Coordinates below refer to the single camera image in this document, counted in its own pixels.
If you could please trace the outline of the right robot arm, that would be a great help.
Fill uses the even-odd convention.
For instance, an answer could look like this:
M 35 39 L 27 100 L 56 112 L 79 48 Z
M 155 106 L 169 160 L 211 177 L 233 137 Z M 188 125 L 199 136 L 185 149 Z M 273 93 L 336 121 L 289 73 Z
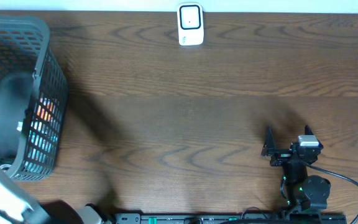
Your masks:
M 327 199 L 331 191 L 328 179 L 318 175 L 308 175 L 307 167 L 318 160 L 323 145 L 308 126 L 305 133 L 299 135 L 296 142 L 286 149 L 279 149 L 268 128 L 261 155 L 270 157 L 270 165 L 283 169 L 282 195 L 287 199 L 288 207 L 282 210 L 282 216 L 308 213 L 319 215 L 327 208 Z

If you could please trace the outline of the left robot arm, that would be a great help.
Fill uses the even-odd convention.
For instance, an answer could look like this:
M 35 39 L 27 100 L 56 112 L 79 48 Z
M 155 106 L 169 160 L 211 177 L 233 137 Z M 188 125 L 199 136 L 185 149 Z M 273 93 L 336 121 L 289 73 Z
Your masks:
M 74 210 L 62 200 L 41 204 L 0 169 L 0 223 L 114 223 L 97 207 L 88 204 Z

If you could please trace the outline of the green round-logo box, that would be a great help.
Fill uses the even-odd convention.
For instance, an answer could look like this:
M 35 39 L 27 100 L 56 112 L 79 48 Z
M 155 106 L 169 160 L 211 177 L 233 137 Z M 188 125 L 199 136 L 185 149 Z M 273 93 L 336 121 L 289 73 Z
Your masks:
M 14 163 L 13 158 L 2 158 L 2 159 L 0 159 L 0 169 L 3 172 L 6 172 L 7 170 L 10 169 L 10 167 L 12 166 L 13 163 Z

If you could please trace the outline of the orange tissue pack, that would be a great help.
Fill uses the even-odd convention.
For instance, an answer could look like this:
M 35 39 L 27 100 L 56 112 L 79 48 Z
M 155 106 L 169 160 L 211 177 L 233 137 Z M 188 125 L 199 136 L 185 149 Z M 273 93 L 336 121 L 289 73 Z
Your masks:
M 44 121 L 52 121 L 52 116 L 55 113 L 55 103 L 48 98 L 41 98 L 40 103 L 41 105 L 37 107 L 37 116 Z

